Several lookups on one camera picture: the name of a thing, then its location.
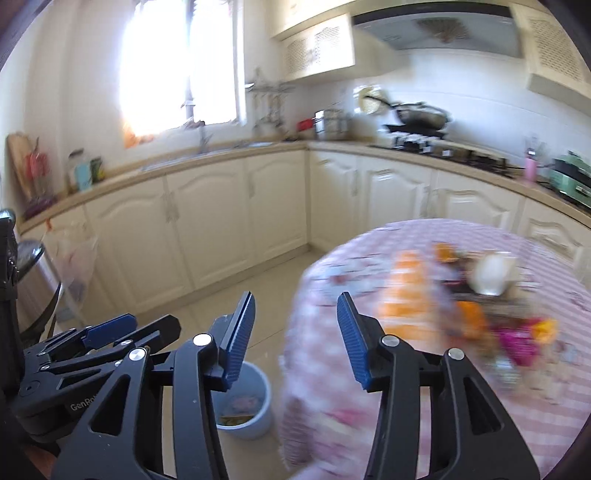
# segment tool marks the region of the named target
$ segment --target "kitchen utensil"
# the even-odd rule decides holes
[[[357,104],[356,110],[366,115],[379,115],[388,111],[384,103],[374,100],[374,97],[380,98],[389,105],[386,93],[378,86],[372,85],[355,89],[353,97]]]
[[[450,115],[445,110],[428,105],[425,102],[390,104],[377,96],[366,95],[365,98],[375,100],[390,107],[396,112],[404,125],[441,130],[451,120]]]
[[[17,175],[25,200],[30,202],[35,196],[33,183],[27,178],[27,166],[25,159],[33,151],[29,137],[23,133],[14,133],[7,136],[8,151],[12,160],[12,166]]]
[[[517,281],[517,257],[509,252],[488,252],[476,261],[467,281],[480,295],[498,297]]]
[[[349,116],[344,110],[327,108],[316,112],[316,136],[319,140],[346,140],[349,138]]]

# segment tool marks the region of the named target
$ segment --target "wall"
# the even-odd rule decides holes
[[[0,139],[3,141],[8,134],[25,130],[29,70],[43,23],[44,13],[41,13],[21,37],[0,71]],[[0,149],[0,191],[0,206],[21,213],[24,201],[5,143]]]
[[[267,33],[267,0],[242,1],[245,78],[253,79],[259,66],[269,81],[279,80],[280,44]],[[198,132],[178,129],[124,149],[118,76],[122,37],[134,5],[132,0],[54,0],[47,11],[28,92],[27,132],[40,136],[49,153],[56,190],[63,188],[63,162],[76,148],[101,155],[106,168],[117,168],[199,144]],[[299,88],[286,100],[291,127],[304,115],[302,92]],[[208,126],[212,142],[249,138],[254,115],[248,98],[246,110],[246,125]]]
[[[523,59],[467,50],[406,50],[390,73],[352,82],[312,88],[310,101],[319,108],[341,101],[353,112],[353,89],[379,84],[390,101],[425,101],[449,111],[449,139],[503,152],[522,163],[525,137],[535,134],[548,144],[550,155],[574,150],[591,158],[591,118],[556,100],[525,88]],[[371,135],[395,116],[355,116],[360,135]]]

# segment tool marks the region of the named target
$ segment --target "stove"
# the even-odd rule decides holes
[[[461,163],[479,170],[490,171],[507,178],[514,178],[514,169],[507,165],[505,157],[483,148],[458,144],[437,136],[406,131],[394,131],[392,125],[384,125],[385,130],[378,135],[379,143],[374,147],[400,150],[428,157],[441,158]]]

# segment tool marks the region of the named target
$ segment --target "pot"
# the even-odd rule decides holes
[[[441,108],[431,106],[425,102],[390,104],[383,98],[366,95],[365,98],[376,100],[396,111],[398,118],[409,127],[430,128],[441,130],[450,122],[450,115]]]

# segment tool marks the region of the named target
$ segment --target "floor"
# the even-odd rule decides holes
[[[246,351],[246,360],[259,366],[269,378],[273,390],[272,409],[277,417],[281,370],[278,356],[284,342],[284,329],[291,311],[299,279],[306,268],[320,258],[308,252],[237,285],[221,290],[175,312],[183,328],[181,338],[171,345],[178,347],[197,333],[206,332],[215,318],[232,313],[242,293],[250,290],[256,301],[256,321]],[[175,476],[171,431],[172,397],[164,393],[163,451],[164,472]],[[219,432],[226,468],[231,480],[284,480],[287,472],[279,455],[279,440],[274,428],[258,440],[239,440]]]

